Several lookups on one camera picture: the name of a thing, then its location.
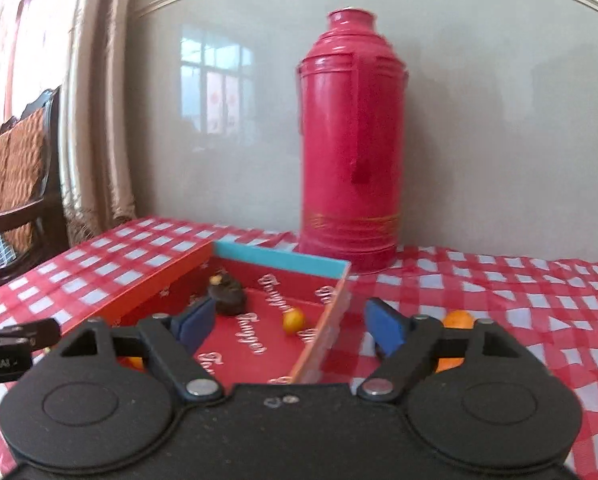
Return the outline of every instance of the red metal container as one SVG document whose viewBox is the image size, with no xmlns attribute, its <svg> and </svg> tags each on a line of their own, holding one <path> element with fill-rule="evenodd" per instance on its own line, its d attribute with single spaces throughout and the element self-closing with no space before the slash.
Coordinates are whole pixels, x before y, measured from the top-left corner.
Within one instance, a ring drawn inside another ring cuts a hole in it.
<svg viewBox="0 0 598 480">
<path fill-rule="evenodd" d="M 303 133 L 299 250 L 353 272 L 396 257 L 405 64 L 361 9 L 329 14 L 298 67 Z"/>
</svg>

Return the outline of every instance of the red and white checkered tablecloth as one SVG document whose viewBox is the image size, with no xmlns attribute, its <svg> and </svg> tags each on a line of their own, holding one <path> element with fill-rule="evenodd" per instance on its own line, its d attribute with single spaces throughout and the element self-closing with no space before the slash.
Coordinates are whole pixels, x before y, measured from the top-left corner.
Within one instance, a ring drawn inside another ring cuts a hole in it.
<svg viewBox="0 0 598 480">
<path fill-rule="evenodd" d="M 192 250 L 201 240 L 230 240 L 291 251 L 292 233 L 240 230 L 164 219 L 124 224 L 57 256 L 0 288 L 0 326 L 52 316 L 65 330 L 135 280 Z M 567 465 L 598 480 L 598 264 L 579 260 L 464 254 L 405 248 L 385 272 L 351 276 L 352 302 L 322 364 L 323 382 L 355 388 L 378 362 L 364 328 L 364 299 L 377 296 L 407 316 L 449 310 L 491 317 L 572 388 L 584 408 Z M 0 384 L 0 400 L 11 385 Z M 0 435 L 0 469 L 14 465 Z"/>
</svg>

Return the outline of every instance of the metal screw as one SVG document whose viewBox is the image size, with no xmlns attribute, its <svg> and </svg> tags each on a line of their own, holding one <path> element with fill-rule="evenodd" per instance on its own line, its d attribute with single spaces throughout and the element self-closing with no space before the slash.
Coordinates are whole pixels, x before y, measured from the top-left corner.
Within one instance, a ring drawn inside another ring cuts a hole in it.
<svg viewBox="0 0 598 480">
<path fill-rule="evenodd" d="M 266 400 L 263 401 L 264 406 L 268 408 L 272 408 L 273 410 L 277 409 L 281 405 L 281 399 L 279 397 L 268 397 Z"/>
<path fill-rule="evenodd" d="M 299 400 L 301 399 L 299 399 L 299 397 L 297 397 L 296 395 L 286 395 L 283 398 L 283 401 L 286 404 L 296 404 L 297 402 L 299 402 Z"/>
<path fill-rule="evenodd" d="M 394 384 L 387 379 L 375 378 L 365 381 L 362 388 L 368 395 L 382 396 L 389 394 L 394 389 Z"/>
<path fill-rule="evenodd" d="M 195 379 L 186 384 L 186 390 L 195 397 L 208 397 L 219 390 L 219 385 L 210 379 Z"/>
</svg>

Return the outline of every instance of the chair armrest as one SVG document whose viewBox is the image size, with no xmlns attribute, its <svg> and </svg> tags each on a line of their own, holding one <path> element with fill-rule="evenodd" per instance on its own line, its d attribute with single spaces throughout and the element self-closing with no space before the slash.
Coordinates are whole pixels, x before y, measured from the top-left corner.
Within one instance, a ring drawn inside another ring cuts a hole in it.
<svg viewBox="0 0 598 480">
<path fill-rule="evenodd" d="M 59 196 L 46 195 L 9 211 L 2 211 L 0 212 L 0 233 L 34 222 L 46 210 L 60 205 Z"/>
</svg>

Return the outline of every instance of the thermos base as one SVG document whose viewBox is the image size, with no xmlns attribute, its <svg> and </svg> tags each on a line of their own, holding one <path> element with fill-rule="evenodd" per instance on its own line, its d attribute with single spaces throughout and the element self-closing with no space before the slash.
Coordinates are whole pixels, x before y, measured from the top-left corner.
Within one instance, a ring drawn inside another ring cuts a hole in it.
<svg viewBox="0 0 598 480">
<path fill-rule="evenodd" d="M 342 248 L 324 246 L 314 240 L 301 237 L 297 247 L 298 252 L 314 254 L 336 260 L 347 260 L 351 263 L 351 272 L 363 274 L 366 272 L 378 272 L 391 267 L 397 259 L 396 245 L 382 247 L 371 251 L 351 251 Z"/>
</svg>

